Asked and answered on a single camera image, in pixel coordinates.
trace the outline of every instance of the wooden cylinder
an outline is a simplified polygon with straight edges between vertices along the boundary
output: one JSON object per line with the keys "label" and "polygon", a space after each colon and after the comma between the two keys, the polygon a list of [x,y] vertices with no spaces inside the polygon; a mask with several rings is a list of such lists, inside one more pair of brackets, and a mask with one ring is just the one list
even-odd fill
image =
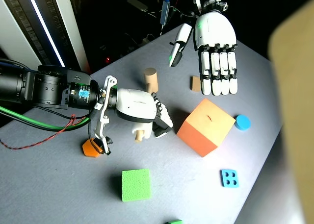
{"label": "wooden cylinder", "polygon": [[144,137],[144,130],[138,130],[136,131],[135,141],[136,142],[142,142],[142,139]]}
{"label": "wooden cylinder", "polygon": [[150,94],[158,92],[157,71],[154,68],[147,68],[144,71],[144,77],[146,82],[146,91]]}

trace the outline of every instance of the blue disc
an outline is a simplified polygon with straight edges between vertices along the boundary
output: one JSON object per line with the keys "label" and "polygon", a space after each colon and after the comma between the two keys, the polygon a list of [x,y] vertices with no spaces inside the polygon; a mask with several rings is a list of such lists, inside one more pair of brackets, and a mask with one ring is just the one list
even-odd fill
{"label": "blue disc", "polygon": [[251,127],[251,121],[245,115],[238,115],[235,119],[235,126],[242,130],[248,130]]}

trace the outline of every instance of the orange cube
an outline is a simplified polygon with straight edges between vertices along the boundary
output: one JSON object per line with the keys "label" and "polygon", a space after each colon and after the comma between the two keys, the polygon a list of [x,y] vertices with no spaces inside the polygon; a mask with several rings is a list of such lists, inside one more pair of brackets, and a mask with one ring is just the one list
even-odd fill
{"label": "orange cube", "polygon": [[186,118],[177,136],[204,157],[220,146],[235,121],[208,99],[203,99]]}

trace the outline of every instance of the tan foreground object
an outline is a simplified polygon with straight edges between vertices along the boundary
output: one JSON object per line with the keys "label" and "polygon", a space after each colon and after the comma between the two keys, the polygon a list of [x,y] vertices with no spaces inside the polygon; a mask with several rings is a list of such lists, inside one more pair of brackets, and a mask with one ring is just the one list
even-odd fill
{"label": "tan foreground object", "polygon": [[200,92],[201,91],[201,79],[199,76],[192,76],[192,91]]}
{"label": "tan foreground object", "polygon": [[142,142],[143,137],[144,137],[144,130],[136,131],[136,136],[135,136],[136,142]]}
{"label": "tan foreground object", "polygon": [[147,68],[144,71],[144,77],[146,82],[146,91],[150,94],[158,92],[157,71],[154,68]]}
{"label": "tan foreground object", "polygon": [[281,24],[269,43],[284,135],[306,222],[314,223],[314,0]]}

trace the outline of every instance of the light strip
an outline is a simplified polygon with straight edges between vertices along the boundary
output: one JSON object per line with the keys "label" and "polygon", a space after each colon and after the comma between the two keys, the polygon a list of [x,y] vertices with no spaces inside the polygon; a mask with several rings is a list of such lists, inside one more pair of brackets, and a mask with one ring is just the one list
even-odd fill
{"label": "light strip", "polygon": [[50,43],[51,43],[51,46],[52,46],[52,48],[53,48],[55,54],[57,55],[57,57],[58,57],[58,59],[59,59],[59,62],[60,62],[60,64],[61,64],[61,66],[65,67],[65,65],[64,65],[64,63],[63,63],[63,61],[62,61],[62,58],[61,58],[61,56],[60,56],[60,54],[59,54],[59,52],[58,52],[58,49],[57,49],[57,47],[55,46],[55,44],[54,44],[54,42],[53,42],[53,40],[52,40],[52,37],[51,37],[51,35],[50,35],[50,33],[49,33],[49,30],[48,30],[48,28],[47,28],[47,26],[46,26],[46,24],[45,24],[45,22],[44,22],[44,19],[43,19],[42,15],[40,14],[40,11],[39,11],[39,9],[38,9],[38,7],[37,7],[37,4],[36,4],[35,0],[30,0],[30,1],[31,1],[31,4],[33,5],[35,11],[36,11],[36,14],[37,14],[37,16],[38,16],[38,18],[39,18],[39,20],[40,20],[41,25],[42,25],[43,28],[44,28],[44,31],[45,31],[45,33],[46,33],[46,35],[47,35],[47,37],[48,37],[48,39],[49,39],[49,41],[50,41]]}

